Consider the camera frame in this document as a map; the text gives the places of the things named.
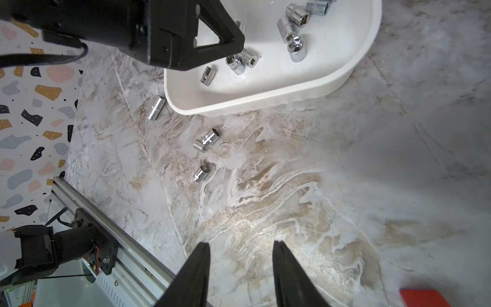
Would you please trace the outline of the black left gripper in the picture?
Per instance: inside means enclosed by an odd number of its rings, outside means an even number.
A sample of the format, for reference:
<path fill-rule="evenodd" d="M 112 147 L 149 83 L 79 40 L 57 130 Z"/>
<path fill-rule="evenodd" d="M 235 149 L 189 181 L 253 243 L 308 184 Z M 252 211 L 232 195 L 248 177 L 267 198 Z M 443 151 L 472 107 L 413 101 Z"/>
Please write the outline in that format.
<path fill-rule="evenodd" d="M 245 42 L 221 1 L 1 1 L 1 19 L 40 29 L 45 42 L 81 50 L 75 56 L 6 54 L 2 68 L 70 63 L 87 55 L 87 42 L 96 42 L 147 65 L 190 70 L 238 54 Z M 199 22 L 217 43 L 194 46 Z"/>

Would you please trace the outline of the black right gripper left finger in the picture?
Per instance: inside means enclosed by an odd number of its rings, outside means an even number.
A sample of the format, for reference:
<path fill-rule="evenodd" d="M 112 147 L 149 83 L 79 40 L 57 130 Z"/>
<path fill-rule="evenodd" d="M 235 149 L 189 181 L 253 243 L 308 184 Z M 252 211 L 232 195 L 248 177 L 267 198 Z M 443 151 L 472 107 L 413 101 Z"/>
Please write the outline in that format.
<path fill-rule="evenodd" d="M 210 245 L 199 243 L 154 307 L 207 306 L 209 278 Z"/>

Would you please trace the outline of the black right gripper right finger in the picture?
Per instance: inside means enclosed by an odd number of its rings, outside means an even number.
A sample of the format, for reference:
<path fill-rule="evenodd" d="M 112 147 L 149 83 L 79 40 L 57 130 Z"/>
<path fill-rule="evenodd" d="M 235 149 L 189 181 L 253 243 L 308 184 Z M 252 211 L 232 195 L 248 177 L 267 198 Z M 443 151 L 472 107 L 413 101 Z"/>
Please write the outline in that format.
<path fill-rule="evenodd" d="M 330 306 L 285 242 L 274 242 L 272 262 L 278 306 Z"/>

